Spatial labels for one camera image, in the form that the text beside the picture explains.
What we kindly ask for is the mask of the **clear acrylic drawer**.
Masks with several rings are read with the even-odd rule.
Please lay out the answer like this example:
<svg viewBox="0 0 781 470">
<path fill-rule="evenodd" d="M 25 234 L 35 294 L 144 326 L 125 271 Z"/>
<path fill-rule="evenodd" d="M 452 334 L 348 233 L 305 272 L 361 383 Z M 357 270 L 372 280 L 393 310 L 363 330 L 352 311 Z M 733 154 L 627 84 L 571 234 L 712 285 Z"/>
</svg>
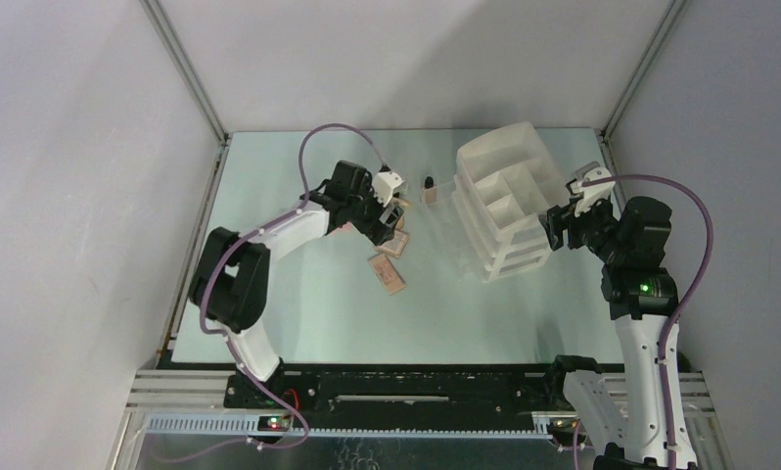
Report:
<svg viewBox="0 0 781 470">
<path fill-rule="evenodd" d="M 439 259 L 458 277 L 483 281 L 483 259 L 463 220 L 459 196 L 456 182 L 445 182 L 436 186 L 436 202 L 430 206 L 422 202 L 421 209 Z"/>
</svg>

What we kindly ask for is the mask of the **white plastic drawer organizer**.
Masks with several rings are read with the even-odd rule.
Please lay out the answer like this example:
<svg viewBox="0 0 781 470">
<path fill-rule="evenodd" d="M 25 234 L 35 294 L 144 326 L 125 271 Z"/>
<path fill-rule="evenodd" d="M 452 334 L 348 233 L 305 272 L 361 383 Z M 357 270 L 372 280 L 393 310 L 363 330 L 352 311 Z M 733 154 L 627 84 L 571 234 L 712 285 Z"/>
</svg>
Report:
<svg viewBox="0 0 781 470">
<path fill-rule="evenodd" d="M 540 219 L 568 197 L 556 162 L 528 121 L 461 146 L 451 202 L 479 259 L 481 281 L 542 267 L 552 250 Z"/>
</svg>

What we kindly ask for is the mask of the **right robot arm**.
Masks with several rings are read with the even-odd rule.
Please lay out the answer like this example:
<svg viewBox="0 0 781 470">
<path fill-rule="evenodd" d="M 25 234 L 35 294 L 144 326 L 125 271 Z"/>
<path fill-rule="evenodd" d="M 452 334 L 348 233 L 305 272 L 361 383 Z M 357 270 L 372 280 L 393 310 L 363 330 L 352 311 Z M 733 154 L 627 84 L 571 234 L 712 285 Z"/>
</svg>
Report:
<svg viewBox="0 0 781 470">
<path fill-rule="evenodd" d="M 678 291 L 661 266 L 672 210 L 649 197 L 631 199 L 620 217 L 607 199 L 582 214 L 575 209 L 575 203 L 554 207 L 541 224 L 553 249 L 584 247 L 603 263 L 601 291 L 620 342 L 626 408 L 610 398 L 597 361 L 577 355 L 555 358 L 546 399 L 574 408 L 596 452 L 596 469 L 696 469 L 670 321 Z"/>
</svg>

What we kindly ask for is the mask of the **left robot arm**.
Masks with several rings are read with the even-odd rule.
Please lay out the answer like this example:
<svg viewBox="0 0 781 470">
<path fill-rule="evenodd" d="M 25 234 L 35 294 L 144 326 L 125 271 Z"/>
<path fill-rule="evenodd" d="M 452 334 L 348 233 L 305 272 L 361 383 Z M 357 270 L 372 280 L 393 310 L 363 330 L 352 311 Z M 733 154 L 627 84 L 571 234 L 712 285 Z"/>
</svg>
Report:
<svg viewBox="0 0 781 470">
<path fill-rule="evenodd" d="M 202 331 L 221 337 L 238 369 L 251 377 L 247 394 L 259 406 L 273 407 L 285 394 L 285 382 L 275 374 L 283 359 L 262 323 L 271 265 L 345 225 L 375 246 L 385 244 L 404 215 L 395 199 L 404 184 L 387 165 L 373 173 L 339 161 L 330 177 L 304 189 L 294 207 L 253 231 L 217 227 L 208 233 L 188 300 L 200 311 Z"/>
</svg>

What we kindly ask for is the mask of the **square tan makeup compact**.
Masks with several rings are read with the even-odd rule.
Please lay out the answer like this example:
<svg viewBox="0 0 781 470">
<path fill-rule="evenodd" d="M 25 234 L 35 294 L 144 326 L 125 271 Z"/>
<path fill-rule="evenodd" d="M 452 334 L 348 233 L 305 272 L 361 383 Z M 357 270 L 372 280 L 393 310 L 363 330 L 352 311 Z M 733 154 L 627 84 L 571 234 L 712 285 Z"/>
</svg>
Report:
<svg viewBox="0 0 781 470">
<path fill-rule="evenodd" d="M 400 259 L 409 241 L 410 235 L 407 232 L 395 229 L 393 237 L 384 244 L 375 246 L 374 250 L 388 257 Z"/>
</svg>

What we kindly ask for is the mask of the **tan rectangular makeup palette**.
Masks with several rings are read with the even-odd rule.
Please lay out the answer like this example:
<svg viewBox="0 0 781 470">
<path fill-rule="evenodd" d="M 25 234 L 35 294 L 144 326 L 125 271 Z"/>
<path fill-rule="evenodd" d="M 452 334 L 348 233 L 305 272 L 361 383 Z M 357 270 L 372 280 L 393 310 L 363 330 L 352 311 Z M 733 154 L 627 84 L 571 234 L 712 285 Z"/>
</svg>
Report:
<svg viewBox="0 0 781 470">
<path fill-rule="evenodd" d="M 406 283 L 385 254 L 373 256 L 368 260 L 368 264 L 389 295 L 394 295 L 406 287 Z"/>
</svg>

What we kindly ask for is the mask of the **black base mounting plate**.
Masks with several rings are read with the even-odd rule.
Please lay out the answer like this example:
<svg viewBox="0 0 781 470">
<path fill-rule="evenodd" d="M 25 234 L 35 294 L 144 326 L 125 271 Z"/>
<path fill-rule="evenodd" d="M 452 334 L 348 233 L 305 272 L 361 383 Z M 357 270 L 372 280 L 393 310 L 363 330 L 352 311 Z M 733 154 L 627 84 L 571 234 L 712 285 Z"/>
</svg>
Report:
<svg viewBox="0 0 781 470">
<path fill-rule="evenodd" d="M 283 365 L 263 390 L 231 375 L 228 409 L 295 407 L 315 431 L 532 432 L 542 412 L 569 412 L 565 376 L 601 371 L 592 358 L 557 355 L 550 363 L 453 365 Z"/>
</svg>

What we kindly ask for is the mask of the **aluminium frame rail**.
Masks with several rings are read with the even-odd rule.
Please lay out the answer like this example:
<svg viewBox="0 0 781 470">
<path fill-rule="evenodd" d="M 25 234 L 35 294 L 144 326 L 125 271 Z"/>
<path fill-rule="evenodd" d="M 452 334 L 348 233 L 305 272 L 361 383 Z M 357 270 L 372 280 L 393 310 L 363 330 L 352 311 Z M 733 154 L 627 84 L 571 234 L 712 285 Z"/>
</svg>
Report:
<svg viewBox="0 0 781 470">
<path fill-rule="evenodd" d="M 159 0 L 140 0 L 139 3 L 156 30 L 163 48 L 177 69 L 211 134 L 220 146 L 225 146 L 229 140 L 229 133 L 225 129 L 164 4 Z"/>
</svg>

